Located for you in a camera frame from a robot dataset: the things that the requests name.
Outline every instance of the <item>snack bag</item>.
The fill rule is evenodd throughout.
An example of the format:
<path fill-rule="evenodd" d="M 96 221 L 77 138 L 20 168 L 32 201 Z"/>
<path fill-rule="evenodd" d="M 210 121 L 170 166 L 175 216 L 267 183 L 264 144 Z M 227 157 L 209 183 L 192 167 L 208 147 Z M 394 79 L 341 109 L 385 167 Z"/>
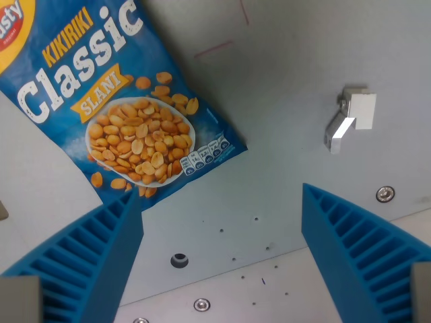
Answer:
<path fill-rule="evenodd" d="M 102 201 L 137 186 L 147 209 L 246 149 L 139 0 L 0 0 L 0 90 Z"/>

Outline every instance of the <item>gray panel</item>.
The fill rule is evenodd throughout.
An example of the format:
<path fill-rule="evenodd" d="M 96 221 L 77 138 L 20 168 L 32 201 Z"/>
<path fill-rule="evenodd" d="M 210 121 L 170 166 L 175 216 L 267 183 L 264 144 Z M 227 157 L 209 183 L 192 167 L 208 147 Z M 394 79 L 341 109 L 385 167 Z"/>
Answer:
<path fill-rule="evenodd" d="M 431 207 L 429 1 L 246 0 L 249 25 L 240 1 L 146 4 L 191 84 L 249 151 L 144 212 L 122 304 L 305 246 L 303 182 L 386 219 Z M 336 97 L 361 84 L 377 93 L 373 129 L 350 130 L 331 155 L 323 135 Z M 99 203 L 17 108 L 4 108 L 0 129 L 0 192 L 29 245 Z M 384 185 L 397 192 L 386 205 L 375 199 Z M 184 269 L 170 265 L 178 252 L 190 259 Z"/>

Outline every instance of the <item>blue ribbed plastic part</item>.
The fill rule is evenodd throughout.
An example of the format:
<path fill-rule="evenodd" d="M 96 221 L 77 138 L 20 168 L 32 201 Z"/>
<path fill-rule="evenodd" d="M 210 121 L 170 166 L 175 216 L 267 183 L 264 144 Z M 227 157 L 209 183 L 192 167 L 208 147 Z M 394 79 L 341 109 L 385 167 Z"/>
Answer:
<path fill-rule="evenodd" d="M 3 273 L 39 276 L 45 323 L 112 323 L 143 236 L 136 190 L 73 222 Z"/>
<path fill-rule="evenodd" d="M 431 260 L 429 246 L 308 184 L 302 233 L 344 323 L 412 322 L 410 268 Z"/>

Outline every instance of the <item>screw hole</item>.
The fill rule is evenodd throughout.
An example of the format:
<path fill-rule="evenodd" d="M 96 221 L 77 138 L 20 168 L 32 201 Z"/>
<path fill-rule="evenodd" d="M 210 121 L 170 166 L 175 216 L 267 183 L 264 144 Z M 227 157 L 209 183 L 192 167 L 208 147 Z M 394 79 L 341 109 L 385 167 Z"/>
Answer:
<path fill-rule="evenodd" d="M 185 254 L 175 254 L 170 259 L 170 264 L 178 269 L 182 269 L 189 264 L 189 259 Z"/>

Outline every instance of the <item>white plastic block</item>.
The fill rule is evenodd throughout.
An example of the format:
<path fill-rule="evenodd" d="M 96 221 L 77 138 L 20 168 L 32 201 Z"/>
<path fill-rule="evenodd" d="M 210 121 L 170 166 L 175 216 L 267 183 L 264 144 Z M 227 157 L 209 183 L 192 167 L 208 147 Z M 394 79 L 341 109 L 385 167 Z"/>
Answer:
<path fill-rule="evenodd" d="M 344 98 L 350 102 L 349 117 L 356 118 L 354 128 L 359 130 L 372 129 L 377 94 L 369 89 L 344 89 Z"/>

